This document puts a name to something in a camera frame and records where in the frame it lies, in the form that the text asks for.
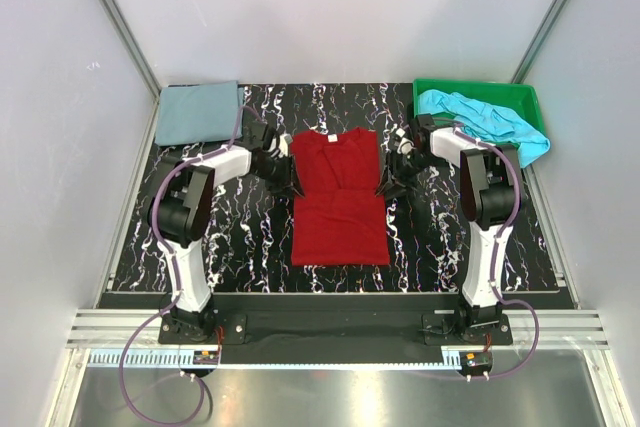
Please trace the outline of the red t shirt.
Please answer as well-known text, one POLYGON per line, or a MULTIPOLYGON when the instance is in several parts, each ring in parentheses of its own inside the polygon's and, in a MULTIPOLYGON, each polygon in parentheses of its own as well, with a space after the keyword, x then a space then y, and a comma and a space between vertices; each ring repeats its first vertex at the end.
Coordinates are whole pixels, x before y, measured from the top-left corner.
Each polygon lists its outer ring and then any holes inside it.
POLYGON ((295 266, 383 266, 390 262, 377 133, 307 130, 291 144, 303 194, 293 205, 295 266))

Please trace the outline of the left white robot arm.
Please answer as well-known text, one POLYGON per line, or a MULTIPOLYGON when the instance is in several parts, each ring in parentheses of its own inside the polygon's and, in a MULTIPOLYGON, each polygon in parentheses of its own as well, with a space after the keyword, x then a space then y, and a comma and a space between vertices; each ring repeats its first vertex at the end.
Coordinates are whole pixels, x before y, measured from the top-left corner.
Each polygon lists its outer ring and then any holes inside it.
POLYGON ((289 134, 250 120, 242 127, 239 142, 227 142, 194 157, 162 161, 146 221, 169 269, 171 297, 160 309, 164 333, 203 343, 220 332, 202 254, 214 190, 250 175, 263 180, 277 197, 301 196, 292 142, 289 134))

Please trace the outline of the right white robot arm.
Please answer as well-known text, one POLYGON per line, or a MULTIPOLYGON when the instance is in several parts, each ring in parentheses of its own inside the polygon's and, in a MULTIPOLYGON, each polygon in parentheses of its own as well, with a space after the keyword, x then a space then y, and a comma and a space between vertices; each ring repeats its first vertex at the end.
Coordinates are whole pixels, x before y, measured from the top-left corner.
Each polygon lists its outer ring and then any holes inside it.
POLYGON ((376 194, 387 200, 417 188, 416 177, 434 162, 459 170, 460 205, 470 232, 465 280, 454 313, 431 336, 483 343, 500 329, 504 300, 500 278, 506 246, 523 204, 517 147, 498 146, 464 132, 452 119, 420 114, 390 134, 376 194))

